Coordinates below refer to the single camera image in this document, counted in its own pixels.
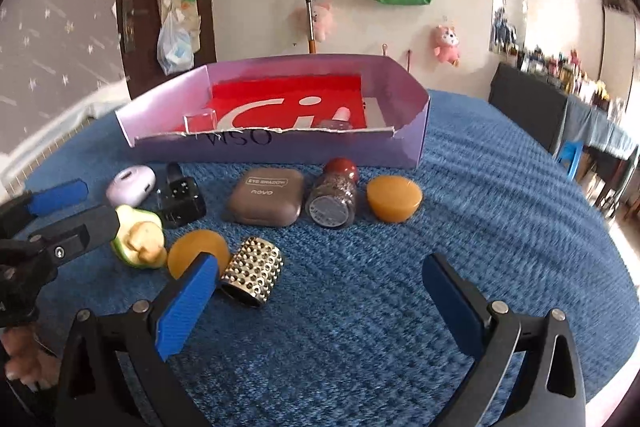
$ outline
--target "white logo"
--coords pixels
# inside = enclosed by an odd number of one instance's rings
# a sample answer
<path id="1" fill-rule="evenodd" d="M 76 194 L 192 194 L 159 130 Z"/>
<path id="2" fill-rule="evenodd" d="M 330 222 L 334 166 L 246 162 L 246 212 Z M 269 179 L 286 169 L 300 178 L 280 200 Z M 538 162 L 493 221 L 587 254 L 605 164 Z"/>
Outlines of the white logo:
<path id="1" fill-rule="evenodd" d="M 318 105 L 320 102 L 322 102 L 322 98 L 319 96 L 306 96 L 305 98 L 298 100 L 298 103 L 303 106 Z M 284 103 L 284 98 L 271 98 L 270 100 L 259 100 L 258 102 L 245 103 L 244 105 L 229 111 L 225 116 L 220 118 L 220 121 L 218 122 L 218 129 L 235 129 L 236 126 L 234 125 L 234 120 L 236 117 L 250 109 L 255 107 L 264 107 L 265 105 L 280 105 L 282 103 Z M 311 124 L 313 124 L 313 121 L 313 116 L 299 116 L 296 118 L 293 128 L 308 129 L 311 127 Z"/>

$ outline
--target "purple cardboard box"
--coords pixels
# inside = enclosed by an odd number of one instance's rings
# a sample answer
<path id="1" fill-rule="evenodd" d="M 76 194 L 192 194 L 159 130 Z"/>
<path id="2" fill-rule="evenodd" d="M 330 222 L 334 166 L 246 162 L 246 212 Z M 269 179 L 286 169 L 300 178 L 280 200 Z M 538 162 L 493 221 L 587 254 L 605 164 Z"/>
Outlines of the purple cardboard box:
<path id="1" fill-rule="evenodd" d="M 222 82 L 302 74 L 359 74 L 367 128 L 246 128 L 176 132 Z M 116 112 L 138 159 L 177 162 L 324 164 L 343 156 L 358 166 L 411 169 L 420 161 L 430 97 L 396 61 L 373 55 L 292 55 L 202 66 L 146 92 Z"/>

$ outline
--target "glass spice jar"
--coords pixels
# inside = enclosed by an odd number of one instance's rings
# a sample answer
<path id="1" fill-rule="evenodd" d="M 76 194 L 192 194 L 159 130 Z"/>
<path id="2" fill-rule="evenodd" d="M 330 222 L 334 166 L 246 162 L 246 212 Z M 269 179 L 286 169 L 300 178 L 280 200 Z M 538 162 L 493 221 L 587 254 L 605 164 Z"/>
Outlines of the glass spice jar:
<path id="1" fill-rule="evenodd" d="M 324 166 L 306 200 L 306 213 L 326 229 L 343 229 L 356 217 L 357 167 L 346 158 L 336 158 Z"/>

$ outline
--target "pink plush toy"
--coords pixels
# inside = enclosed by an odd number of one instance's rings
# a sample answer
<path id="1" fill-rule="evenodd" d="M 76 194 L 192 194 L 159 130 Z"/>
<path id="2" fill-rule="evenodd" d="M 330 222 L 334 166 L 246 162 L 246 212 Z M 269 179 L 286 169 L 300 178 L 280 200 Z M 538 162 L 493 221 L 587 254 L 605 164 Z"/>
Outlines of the pink plush toy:
<path id="1" fill-rule="evenodd" d="M 316 42 L 324 42 L 334 30 L 334 11 L 330 3 L 313 4 L 314 37 Z M 300 28 L 307 28 L 306 9 L 296 10 Z"/>
<path id="2" fill-rule="evenodd" d="M 460 40 L 456 36 L 456 29 L 453 26 L 449 28 L 440 25 L 434 30 L 434 40 L 433 52 L 438 60 L 458 67 L 460 65 L 460 52 L 458 51 Z"/>

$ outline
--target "red paper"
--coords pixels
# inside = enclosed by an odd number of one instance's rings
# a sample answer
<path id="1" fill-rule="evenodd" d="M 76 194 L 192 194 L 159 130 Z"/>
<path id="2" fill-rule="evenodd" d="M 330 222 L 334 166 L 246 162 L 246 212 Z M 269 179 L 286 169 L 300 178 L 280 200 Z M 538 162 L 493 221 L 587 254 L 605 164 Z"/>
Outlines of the red paper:
<path id="1" fill-rule="evenodd" d="M 213 97 L 207 107 L 215 110 L 220 130 L 309 128 L 322 120 L 332 120 L 341 107 L 349 109 L 349 122 L 353 128 L 362 129 L 367 124 L 360 87 L 357 75 L 240 80 L 214 85 Z"/>

